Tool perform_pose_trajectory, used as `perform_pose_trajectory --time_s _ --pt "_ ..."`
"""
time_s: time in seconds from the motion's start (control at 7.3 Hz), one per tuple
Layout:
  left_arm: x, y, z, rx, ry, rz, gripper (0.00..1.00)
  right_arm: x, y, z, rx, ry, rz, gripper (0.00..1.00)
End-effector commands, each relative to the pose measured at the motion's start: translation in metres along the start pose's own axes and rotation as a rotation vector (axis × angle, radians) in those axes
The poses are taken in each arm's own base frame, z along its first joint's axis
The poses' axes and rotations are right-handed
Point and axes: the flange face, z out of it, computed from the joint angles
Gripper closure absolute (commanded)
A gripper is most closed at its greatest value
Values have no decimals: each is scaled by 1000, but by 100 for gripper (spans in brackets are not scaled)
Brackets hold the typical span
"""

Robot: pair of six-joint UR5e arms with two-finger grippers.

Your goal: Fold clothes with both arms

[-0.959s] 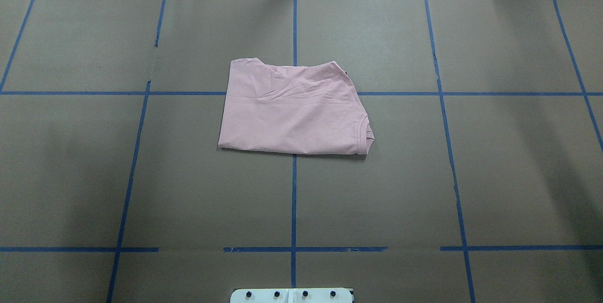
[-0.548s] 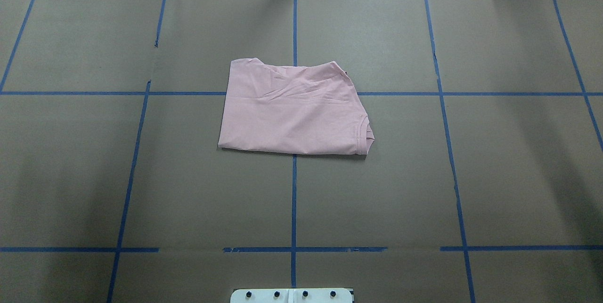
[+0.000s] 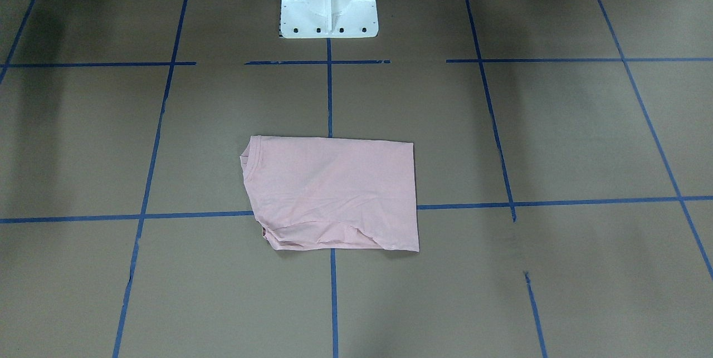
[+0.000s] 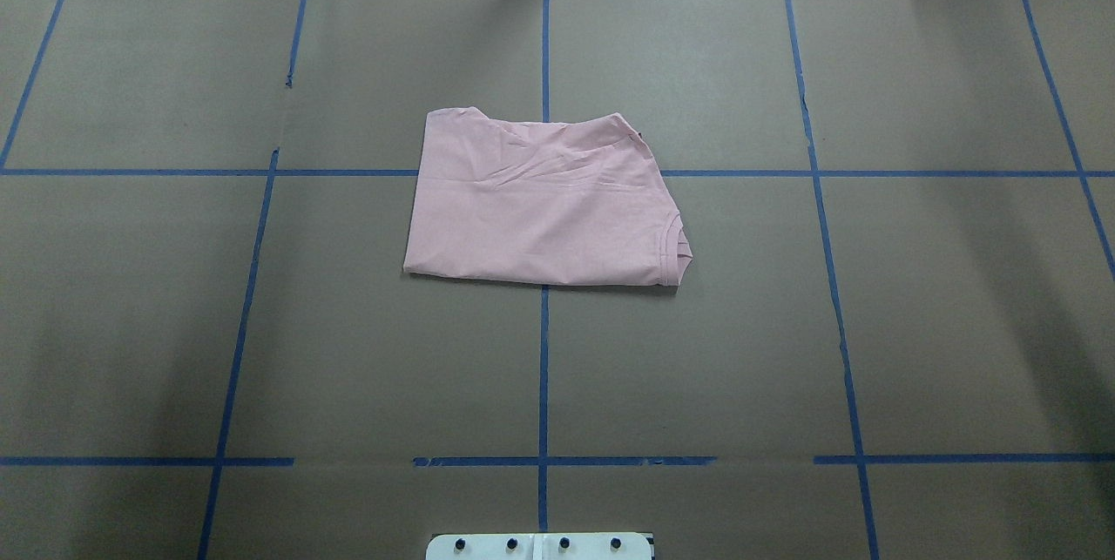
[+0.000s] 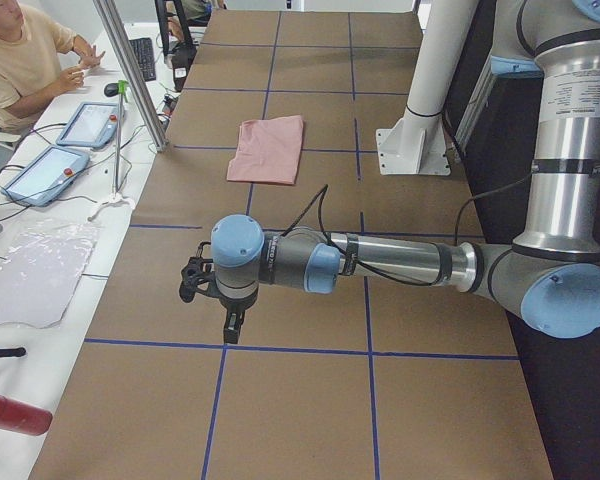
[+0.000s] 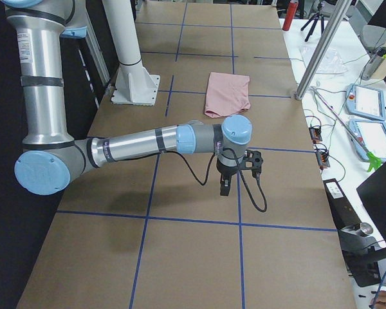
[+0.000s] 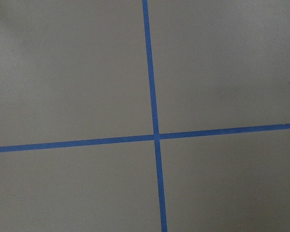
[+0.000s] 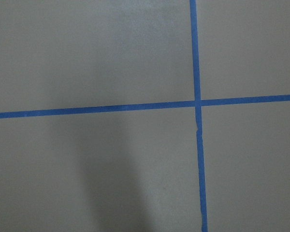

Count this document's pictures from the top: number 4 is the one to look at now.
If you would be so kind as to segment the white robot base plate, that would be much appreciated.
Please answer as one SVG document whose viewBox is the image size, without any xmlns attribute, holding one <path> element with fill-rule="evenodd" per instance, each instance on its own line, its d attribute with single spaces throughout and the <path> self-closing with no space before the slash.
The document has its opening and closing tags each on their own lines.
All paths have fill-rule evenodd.
<svg viewBox="0 0 1115 560">
<path fill-rule="evenodd" d="M 655 559 L 640 532 L 522 532 L 434 535 L 426 559 Z"/>
</svg>

